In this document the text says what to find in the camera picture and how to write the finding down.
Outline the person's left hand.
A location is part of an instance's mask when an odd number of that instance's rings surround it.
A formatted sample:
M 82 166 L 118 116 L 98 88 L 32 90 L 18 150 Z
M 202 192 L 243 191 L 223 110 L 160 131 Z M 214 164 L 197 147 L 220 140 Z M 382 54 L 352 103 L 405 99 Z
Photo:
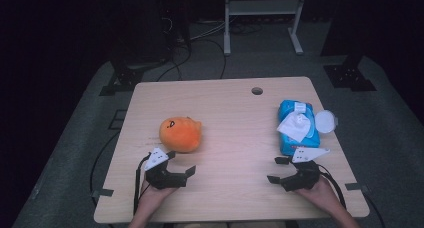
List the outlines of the person's left hand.
M 158 208 L 164 200 L 175 191 L 176 188 L 157 189 L 149 182 L 144 181 L 141 188 L 138 207 Z

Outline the white wet wipe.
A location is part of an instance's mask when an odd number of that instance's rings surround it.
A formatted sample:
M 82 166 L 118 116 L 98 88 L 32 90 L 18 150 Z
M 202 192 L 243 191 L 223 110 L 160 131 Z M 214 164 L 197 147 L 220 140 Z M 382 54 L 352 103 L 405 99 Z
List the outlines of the white wet wipe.
M 301 142 L 307 136 L 310 128 L 311 121 L 304 114 L 291 112 L 280 122 L 277 130 L 291 139 Z

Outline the black metal stand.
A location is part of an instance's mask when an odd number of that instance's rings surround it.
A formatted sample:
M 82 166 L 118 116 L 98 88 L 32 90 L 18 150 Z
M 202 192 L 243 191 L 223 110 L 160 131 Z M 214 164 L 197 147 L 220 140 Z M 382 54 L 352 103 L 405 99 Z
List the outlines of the black metal stand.
M 324 66 L 334 88 L 350 88 L 356 92 L 376 90 L 359 70 L 364 56 L 362 40 L 365 36 L 361 31 L 360 15 L 361 9 L 356 8 L 355 0 L 339 0 L 321 51 L 322 56 L 346 56 L 341 64 Z
M 144 73 L 173 59 L 178 41 L 191 47 L 188 0 L 96 0 L 109 38 L 114 73 L 101 93 L 131 91 Z

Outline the white metal stand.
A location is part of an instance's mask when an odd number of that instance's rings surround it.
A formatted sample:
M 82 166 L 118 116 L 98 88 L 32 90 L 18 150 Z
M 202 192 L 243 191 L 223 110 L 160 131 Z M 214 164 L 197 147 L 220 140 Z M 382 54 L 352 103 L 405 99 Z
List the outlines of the white metal stand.
M 297 36 L 298 25 L 305 0 L 225 0 L 223 53 L 231 54 L 230 18 L 237 16 L 293 15 L 294 21 L 287 29 L 294 51 L 304 53 Z

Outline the white round pack lid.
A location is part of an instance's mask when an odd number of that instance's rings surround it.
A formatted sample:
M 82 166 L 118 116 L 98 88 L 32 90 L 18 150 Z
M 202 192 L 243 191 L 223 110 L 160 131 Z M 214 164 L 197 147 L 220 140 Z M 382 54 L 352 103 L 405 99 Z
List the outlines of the white round pack lid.
M 329 110 L 320 111 L 315 115 L 315 127 L 320 133 L 333 132 L 337 125 L 338 118 Z

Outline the person's right hand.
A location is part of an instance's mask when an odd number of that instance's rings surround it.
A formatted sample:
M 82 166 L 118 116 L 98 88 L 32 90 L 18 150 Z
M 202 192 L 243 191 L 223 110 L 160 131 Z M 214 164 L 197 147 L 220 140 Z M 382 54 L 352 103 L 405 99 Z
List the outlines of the person's right hand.
M 332 214 L 339 206 L 338 198 L 329 181 L 324 177 L 320 177 L 312 188 L 298 189 L 295 190 L 295 193 L 328 214 Z

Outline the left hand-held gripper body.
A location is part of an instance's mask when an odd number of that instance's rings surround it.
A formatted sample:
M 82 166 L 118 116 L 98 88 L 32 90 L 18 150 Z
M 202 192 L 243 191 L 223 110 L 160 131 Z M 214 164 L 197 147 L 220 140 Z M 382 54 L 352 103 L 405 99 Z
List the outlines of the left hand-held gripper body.
M 185 187 L 188 178 L 185 173 L 167 170 L 168 157 L 162 149 L 155 147 L 144 166 L 145 180 L 157 189 Z

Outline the blue wet wipe pack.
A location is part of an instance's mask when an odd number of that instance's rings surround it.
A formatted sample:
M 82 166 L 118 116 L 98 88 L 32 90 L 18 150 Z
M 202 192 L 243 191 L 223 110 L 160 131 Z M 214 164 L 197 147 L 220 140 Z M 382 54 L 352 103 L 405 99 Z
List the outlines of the blue wet wipe pack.
M 277 130 L 280 133 L 281 138 L 281 153 L 283 155 L 293 155 L 295 150 L 299 147 L 317 148 L 320 145 L 320 138 L 318 131 L 315 127 L 315 116 L 313 113 L 312 106 L 309 103 L 304 103 L 300 101 L 284 100 L 280 104 L 278 111 L 279 124 L 291 112 L 304 114 L 311 121 L 311 128 L 307 136 L 301 142 L 297 142 Z

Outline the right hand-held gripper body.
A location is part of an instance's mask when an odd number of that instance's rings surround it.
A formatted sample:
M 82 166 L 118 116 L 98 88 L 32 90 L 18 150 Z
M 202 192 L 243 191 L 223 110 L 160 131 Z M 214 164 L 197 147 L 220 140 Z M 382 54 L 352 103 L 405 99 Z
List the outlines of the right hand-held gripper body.
M 289 158 L 296 168 L 292 176 L 281 178 L 279 184 L 287 191 L 311 189 L 319 180 L 320 171 L 315 159 L 330 152 L 328 148 L 297 148 Z

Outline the grey tape piece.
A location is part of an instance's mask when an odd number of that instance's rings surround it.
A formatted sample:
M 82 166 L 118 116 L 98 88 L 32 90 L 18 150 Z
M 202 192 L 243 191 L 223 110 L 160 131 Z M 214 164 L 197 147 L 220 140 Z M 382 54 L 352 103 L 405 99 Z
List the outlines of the grey tape piece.
M 362 192 L 368 192 L 369 189 L 366 185 L 362 185 L 360 183 L 346 183 L 345 187 L 348 191 L 352 190 L 360 190 Z
M 93 198 L 99 198 L 100 196 L 112 197 L 113 193 L 114 193 L 114 190 L 111 190 L 111 189 L 93 190 L 91 192 L 91 197 Z

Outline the orange plush toy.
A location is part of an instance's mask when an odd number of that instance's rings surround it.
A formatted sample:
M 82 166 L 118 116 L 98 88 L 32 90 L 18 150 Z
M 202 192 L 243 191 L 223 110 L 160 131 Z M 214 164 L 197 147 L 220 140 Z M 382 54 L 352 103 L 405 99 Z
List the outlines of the orange plush toy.
M 159 128 L 162 144 L 175 152 L 189 153 L 201 143 L 202 123 L 190 117 L 171 117 L 164 120 Z

